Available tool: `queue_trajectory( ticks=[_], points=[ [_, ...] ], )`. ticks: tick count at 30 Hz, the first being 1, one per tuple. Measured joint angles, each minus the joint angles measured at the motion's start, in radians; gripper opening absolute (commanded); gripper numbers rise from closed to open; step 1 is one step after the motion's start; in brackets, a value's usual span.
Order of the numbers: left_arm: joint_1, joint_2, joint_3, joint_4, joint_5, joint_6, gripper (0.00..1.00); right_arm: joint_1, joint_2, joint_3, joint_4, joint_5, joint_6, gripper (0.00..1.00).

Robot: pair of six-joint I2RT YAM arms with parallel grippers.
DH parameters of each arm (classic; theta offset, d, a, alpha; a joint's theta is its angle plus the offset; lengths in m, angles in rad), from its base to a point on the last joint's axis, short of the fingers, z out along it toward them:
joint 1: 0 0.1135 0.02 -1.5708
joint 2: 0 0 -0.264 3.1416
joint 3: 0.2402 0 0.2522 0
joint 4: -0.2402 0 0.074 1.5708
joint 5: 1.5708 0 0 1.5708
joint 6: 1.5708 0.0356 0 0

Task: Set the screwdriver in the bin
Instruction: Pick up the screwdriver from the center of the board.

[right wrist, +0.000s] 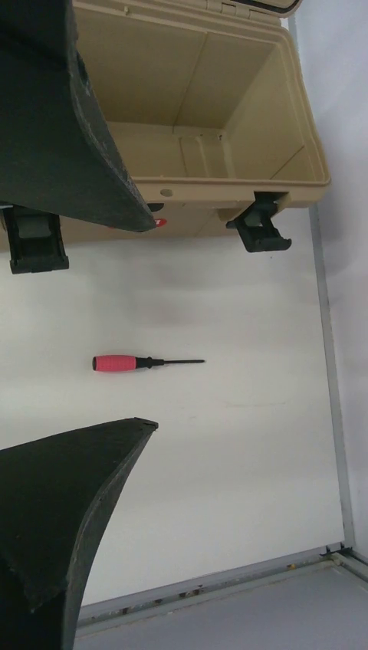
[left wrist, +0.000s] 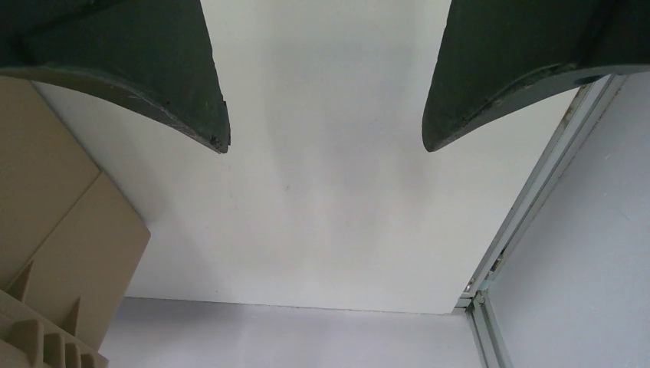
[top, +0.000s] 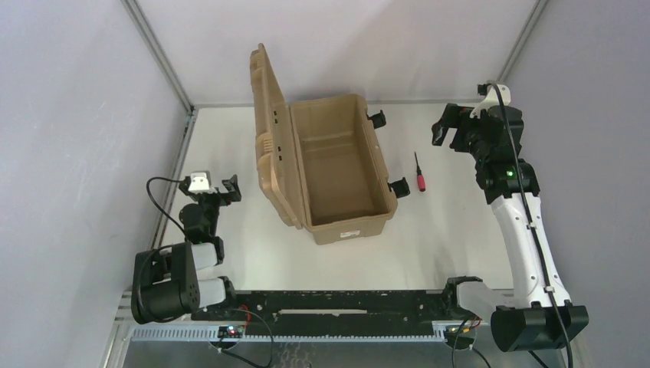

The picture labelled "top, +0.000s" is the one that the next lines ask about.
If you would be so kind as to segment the red handled screwdriver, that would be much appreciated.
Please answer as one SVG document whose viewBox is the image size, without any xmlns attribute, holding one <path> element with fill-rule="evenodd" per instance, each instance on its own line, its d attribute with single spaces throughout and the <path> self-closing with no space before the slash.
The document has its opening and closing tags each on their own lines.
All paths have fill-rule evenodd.
<svg viewBox="0 0 650 368">
<path fill-rule="evenodd" d="M 415 157 L 415 164 L 416 164 L 416 182 L 417 186 L 419 188 L 420 192 L 424 192 L 426 190 L 426 183 L 425 183 L 425 177 L 422 174 L 421 167 L 419 165 L 419 159 L 417 156 L 417 152 L 414 152 L 414 157 Z"/>
</svg>

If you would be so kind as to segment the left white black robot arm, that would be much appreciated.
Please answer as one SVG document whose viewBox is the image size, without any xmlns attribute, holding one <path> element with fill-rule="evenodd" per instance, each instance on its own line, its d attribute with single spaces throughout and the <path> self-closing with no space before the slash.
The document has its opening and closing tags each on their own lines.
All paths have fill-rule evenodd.
<svg viewBox="0 0 650 368">
<path fill-rule="evenodd" d="M 241 201 L 238 177 L 222 180 L 224 192 L 212 185 L 208 171 L 192 172 L 174 184 L 191 199 L 170 219 L 183 240 L 136 254 L 130 310 L 138 324 L 168 323 L 205 307 L 230 308 L 236 302 L 228 277 L 201 279 L 199 272 L 225 259 L 218 217 L 221 208 Z"/>
</svg>

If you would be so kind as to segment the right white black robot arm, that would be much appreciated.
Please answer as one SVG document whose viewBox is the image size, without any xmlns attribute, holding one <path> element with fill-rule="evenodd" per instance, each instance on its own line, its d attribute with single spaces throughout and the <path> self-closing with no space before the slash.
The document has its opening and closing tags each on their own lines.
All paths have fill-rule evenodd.
<svg viewBox="0 0 650 368">
<path fill-rule="evenodd" d="M 444 292 L 459 312 L 489 323 L 504 352 L 567 348 L 589 323 L 575 305 L 553 261 L 543 228 L 540 187 L 533 167 L 519 157 L 524 122 L 520 110 L 498 106 L 475 114 L 448 104 L 432 126 L 432 143 L 475 161 L 476 181 L 499 224 L 513 278 L 508 297 L 478 277 L 449 278 Z"/>
</svg>

